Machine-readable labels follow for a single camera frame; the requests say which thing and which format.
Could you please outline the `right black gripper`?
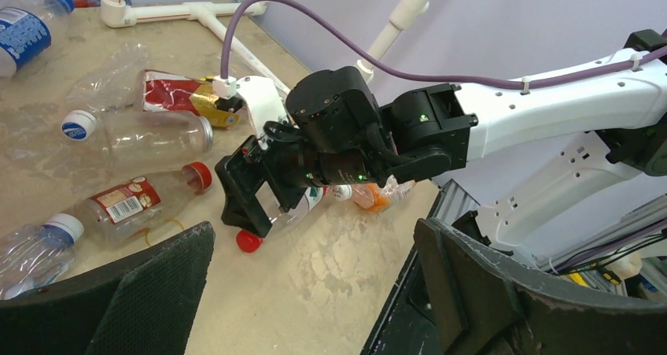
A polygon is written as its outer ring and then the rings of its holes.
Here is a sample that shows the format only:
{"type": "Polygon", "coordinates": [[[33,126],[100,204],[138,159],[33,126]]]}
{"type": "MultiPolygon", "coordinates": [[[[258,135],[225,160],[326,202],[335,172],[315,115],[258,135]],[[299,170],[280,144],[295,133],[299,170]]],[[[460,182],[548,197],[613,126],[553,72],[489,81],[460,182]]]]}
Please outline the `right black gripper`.
{"type": "Polygon", "coordinates": [[[304,141],[279,142],[260,148],[250,135],[216,164],[225,194],[222,222],[257,237],[274,227],[270,207],[285,213],[296,205],[296,190],[375,181],[375,152],[353,147],[327,153],[304,141]]]}

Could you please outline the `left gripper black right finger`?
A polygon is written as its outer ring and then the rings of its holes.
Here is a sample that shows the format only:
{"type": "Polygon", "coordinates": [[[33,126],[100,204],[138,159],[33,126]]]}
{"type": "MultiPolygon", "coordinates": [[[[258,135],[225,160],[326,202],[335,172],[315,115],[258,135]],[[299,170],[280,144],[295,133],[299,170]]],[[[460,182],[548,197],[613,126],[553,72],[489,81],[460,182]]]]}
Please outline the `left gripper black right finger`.
{"type": "Polygon", "coordinates": [[[529,268],[439,220],[415,225],[446,354],[663,354],[663,304],[529,268]]]}

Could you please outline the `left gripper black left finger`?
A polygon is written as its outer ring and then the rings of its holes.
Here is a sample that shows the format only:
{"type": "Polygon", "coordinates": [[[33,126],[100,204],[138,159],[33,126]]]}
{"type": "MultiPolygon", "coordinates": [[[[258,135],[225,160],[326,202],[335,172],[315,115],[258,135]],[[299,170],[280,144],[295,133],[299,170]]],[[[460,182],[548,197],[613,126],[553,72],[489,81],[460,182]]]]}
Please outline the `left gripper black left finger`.
{"type": "Polygon", "coordinates": [[[1,302],[3,354],[183,354],[216,234],[208,221],[1,302]]]}

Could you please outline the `red white label bottle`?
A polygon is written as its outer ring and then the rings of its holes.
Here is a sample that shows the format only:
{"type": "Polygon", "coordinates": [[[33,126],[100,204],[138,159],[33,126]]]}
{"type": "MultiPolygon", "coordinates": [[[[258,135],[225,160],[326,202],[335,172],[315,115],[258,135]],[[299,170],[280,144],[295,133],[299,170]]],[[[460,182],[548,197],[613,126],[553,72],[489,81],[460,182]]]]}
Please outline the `red white label bottle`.
{"type": "Polygon", "coordinates": [[[256,197],[271,224],[268,237],[275,237],[299,224],[327,194],[331,194],[338,201],[348,200],[352,197],[352,187],[349,185],[309,187],[297,206],[284,213],[280,210],[278,199],[271,188],[264,183],[256,193],[256,197]]]}

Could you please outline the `red cap small bottle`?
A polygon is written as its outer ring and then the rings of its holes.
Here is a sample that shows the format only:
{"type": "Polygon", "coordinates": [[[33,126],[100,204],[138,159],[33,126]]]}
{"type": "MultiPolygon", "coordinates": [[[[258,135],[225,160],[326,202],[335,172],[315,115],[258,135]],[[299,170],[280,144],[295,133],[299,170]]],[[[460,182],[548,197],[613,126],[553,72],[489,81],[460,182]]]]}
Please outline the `red cap small bottle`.
{"type": "Polygon", "coordinates": [[[212,185],[207,165],[196,161],[170,172],[137,176],[67,208],[84,233],[104,245],[116,246],[142,231],[175,219],[212,185]]]}

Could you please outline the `orange drink bottle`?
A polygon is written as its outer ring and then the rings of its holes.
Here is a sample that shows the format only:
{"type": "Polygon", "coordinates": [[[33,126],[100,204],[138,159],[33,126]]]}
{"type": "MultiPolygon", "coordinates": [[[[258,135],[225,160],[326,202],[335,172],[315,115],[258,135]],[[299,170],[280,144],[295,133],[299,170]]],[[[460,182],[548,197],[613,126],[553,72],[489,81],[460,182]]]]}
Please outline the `orange drink bottle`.
{"type": "Polygon", "coordinates": [[[398,183],[390,176],[384,187],[375,183],[352,185],[352,200],[362,209],[379,213],[403,200],[415,184],[415,181],[398,183]]]}

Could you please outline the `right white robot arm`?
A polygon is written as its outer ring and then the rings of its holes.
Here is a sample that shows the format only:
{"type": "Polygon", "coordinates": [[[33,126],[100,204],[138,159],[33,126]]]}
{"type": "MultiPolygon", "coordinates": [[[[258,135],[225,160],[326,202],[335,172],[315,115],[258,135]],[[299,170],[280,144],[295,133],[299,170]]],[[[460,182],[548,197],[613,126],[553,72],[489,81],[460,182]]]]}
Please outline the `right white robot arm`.
{"type": "Polygon", "coordinates": [[[352,66],[306,76],[286,100],[248,78],[238,97],[254,134],[216,165],[221,219],[261,238],[277,226],[270,205],[288,213],[319,188],[418,182],[561,135],[580,141],[460,230],[508,253],[590,195],[666,174],[666,37],[653,30],[587,64],[500,84],[437,84],[384,106],[352,66]]]}

